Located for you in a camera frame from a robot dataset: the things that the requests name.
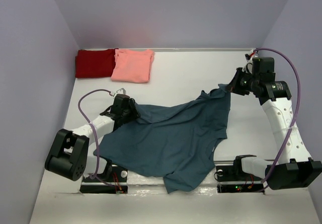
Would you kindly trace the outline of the blue t-shirt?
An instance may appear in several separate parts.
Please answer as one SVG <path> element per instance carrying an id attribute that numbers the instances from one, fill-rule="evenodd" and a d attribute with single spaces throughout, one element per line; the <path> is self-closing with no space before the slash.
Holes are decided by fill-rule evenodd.
<path id="1" fill-rule="evenodd" d="M 214 169 L 227 139 L 231 95 L 220 84 L 172 107 L 136 105 L 140 117 L 105 135 L 96 154 L 145 177 L 161 177 L 168 193 L 190 192 Z"/>

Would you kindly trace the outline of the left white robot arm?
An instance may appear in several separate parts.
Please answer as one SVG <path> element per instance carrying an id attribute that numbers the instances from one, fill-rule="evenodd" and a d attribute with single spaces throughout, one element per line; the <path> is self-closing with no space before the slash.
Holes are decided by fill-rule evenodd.
<path id="1" fill-rule="evenodd" d="M 102 157 L 99 150 L 89 155 L 90 145 L 99 146 L 99 138 L 139 117 L 135 100 L 116 94 L 113 104 L 93 121 L 74 130 L 57 132 L 45 161 L 45 169 L 77 181 L 81 177 L 107 181 L 112 173 L 112 161 Z"/>

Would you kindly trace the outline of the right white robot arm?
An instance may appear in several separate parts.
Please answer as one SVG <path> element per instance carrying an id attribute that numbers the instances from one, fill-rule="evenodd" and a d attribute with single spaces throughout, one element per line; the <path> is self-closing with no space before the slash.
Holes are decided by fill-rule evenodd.
<path id="1" fill-rule="evenodd" d="M 272 163 L 253 155 L 237 156 L 234 171 L 258 177 L 272 190 L 308 187 L 321 174 L 321 162 L 312 159 L 301 138 L 289 86 L 275 80 L 274 58 L 247 56 L 247 60 L 226 89 L 242 96 L 253 93 L 259 99 L 279 151 Z"/>

